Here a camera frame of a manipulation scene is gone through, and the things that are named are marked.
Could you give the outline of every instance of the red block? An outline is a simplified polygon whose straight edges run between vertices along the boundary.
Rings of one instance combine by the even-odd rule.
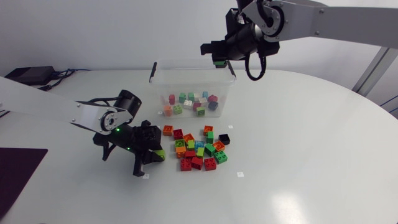
[[[173,131],[174,140],[183,139],[183,134],[181,129],[177,129]]]
[[[201,170],[201,166],[203,165],[203,158],[197,158],[196,156],[191,160],[191,166],[195,169]]]
[[[197,156],[195,150],[192,150],[192,151],[185,151],[185,157],[186,157],[187,159],[192,159],[192,158],[194,158],[195,156]]]
[[[191,159],[182,159],[181,171],[190,171],[190,170],[192,170]]]
[[[174,105],[175,104],[175,96],[174,96],[174,94],[169,96],[169,103],[170,103],[170,105]]]
[[[217,102],[217,100],[218,100],[218,97],[215,96],[215,95],[211,95],[211,96],[209,96],[209,97],[207,98],[207,101],[208,101],[208,102]]]
[[[214,158],[205,159],[206,171],[215,170],[217,168],[216,160]]]
[[[198,107],[200,107],[200,103],[193,103],[192,109],[194,111],[196,111]]]

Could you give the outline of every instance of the toy block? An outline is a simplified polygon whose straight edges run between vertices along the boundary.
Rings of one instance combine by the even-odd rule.
[[[211,95],[207,98],[207,101],[209,102],[217,102],[218,101],[218,97],[215,95]]]
[[[205,142],[204,141],[195,141],[195,151],[197,151],[199,147],[205,147]]]
[[[196,102],[199,101],[200,94],[199,93],[194,93],[193,94],[193,98],[195,99]]]
[[[203,135],[207,136],[208,131],[213,131],[213,127],[205,125],[205,128],[203,129]]]
[[[198,150],[197,150],[197,157],[203,158],[204,155],[205,155],[205,148],[204,147],[199,147]]]
[[[224,151],[225,149],[225,146],[221,141],[215,142],[213,146],[216,148],[217,152]]]
[[[191,160],[191,166],[195,169],[201,170],[201,166],[203,165],[203,158],[197,158],[196,156]]]
[[[215,170],[217,168],[216,160],[214,158],[205,159],[205,169],[206,171]]]
[[[161,150],[154,150],[154,152],[155,152],[158,156],[160,156],[163,160],[166,159],[166,153],[165,153],[165,151],[164,151],[163,149],[161,149]]]
[[[207,102],[206,98],[204,98],[204,97],[200,97],[199,98],[199,103],[200,103],[200,106],[207,106],[208,105],[208,102]]]
[[[228,159],[224,151],[214,153],[214,158],[216,159],[218,164],[222,164]]]
[[[205,115],[205,108],[200,106],[197,108],[197,115],[198,116],[204,116]]]
[[[174,105],[175,104],[175,96],[174,96],[174,94],[171,94],[169,96],[169,103],[170,103],[170,105]]]
[[[185,152],[185,158],[187,159],[192,159],[193,157],[197,156],[195,151],[186,151]]]
[[[209,156],[214,156],[215,152],[216,152],[216,148],[212,144],[206,144],[206,146],[205,146],[206,154],[208,154]]]
[[[207,93],[207,91],[204,91],[204,92],[201,94],[201,97],[206,98],[206,100],[207,100],[207,98],[208,98],[208,93]]]
[[[181,159],[181,171],[191,171],[191,159]]]
[[[187,150],[195,152],[195,141],[194,140],[189,140],[187,142]]]
[[[171,116],[172,115],[172,107],[170,105],[164,106],[164,115]]]
[[[173,126],[165,125],[163,128],[163,135],[172,136],[173,135]]]
[[[195,101],[195,95],[193,93],[188,93],[188,100],[194,102]]]
[[[210,110],[216,110],[218,107],[218,103],[217,102],[210,102],[209,103],[209,109]]]
[[[206,143],[212,144],[214,141],[214,132],[213,131],[208,131],[207,132],[207,137],[206,137]]]
[[[200,103],[193,103],[192,109],[194,111],[196,111],[198,107],[200,107]]]
[[[193,138],[192,134],[186,134],[186,135],[183,136],[183,138],[184,138],[184,140],[185,140],[185,142],[186,142],[187,144],[188,144],[188,141],[189,141],[189,140],[195,140],[195,139]]]
[[[178,99],[180,103],[184,103],[184,101],[187,99],[187,96],[185,93],[180,93],[180,97]]]
[[[185,141],[183,139],[175,140],[175,147],[185,146]]]
[[[181,105],[174,105],[173,106],[174,114],[180,114],[182,113],[182,107]]]
[[[175,148],[175,152],[177,153],[177,158],[185,157],[185,152],[186,151],[187,151],[187,149],[185,148],[185,146],[181,146],[181,147],[176,147]]]
[[[173,131],[174,140],[183,139],[183,134],[181,129],[177,129]]]
[[[220,140],[224,145],[228,145],[231,142],[228,134],[220,134],[218,136],[218,140]]]

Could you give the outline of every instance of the white wall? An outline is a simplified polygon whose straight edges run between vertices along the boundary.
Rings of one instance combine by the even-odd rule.
[[[398,7],[395,0],[320,1]],[[224,16],[231,7],[235,0],[0,0],[0,74],[39,65],[56,70],[151,68],[158,58],[201,57],[202,43],[226,34]],[[306,73],[347,88],[379,49],[316,38],[280,45],[279,54],[268,58],[268,68]],[[258,68],[253,59],[252,67]],[[234,65],[243,68],[241,62]],[[393,75],[389,72],[386,79]],[[372,99],[398,94],[391,84],[372,92]]]

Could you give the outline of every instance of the blue block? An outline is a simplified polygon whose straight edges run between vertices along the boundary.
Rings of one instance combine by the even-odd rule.
[[[204,98],[206,98],[206,100],[207,100],[207,98],[208,98],[207,91],[204,91],[203,94],[201,95],[201,97],[204,97]]]

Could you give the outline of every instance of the black cable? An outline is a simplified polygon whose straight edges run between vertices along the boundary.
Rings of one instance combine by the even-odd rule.
[[[265,57],[260,57],[260,64],[261,64],[261,72],[260,75],[256,78],[253,77],[250,74],[250,69],[249,69],[249,60],[250,60],[250,55],[246,55],[246,57],[244,58],[244,68],[246,69],[246,74],[248,75],[248,77],[252,80],[252,81],[258,81],[260,78],[262,78],[264,76],[264,74],[266,73],[266,68],[267,68],[267,59]]]

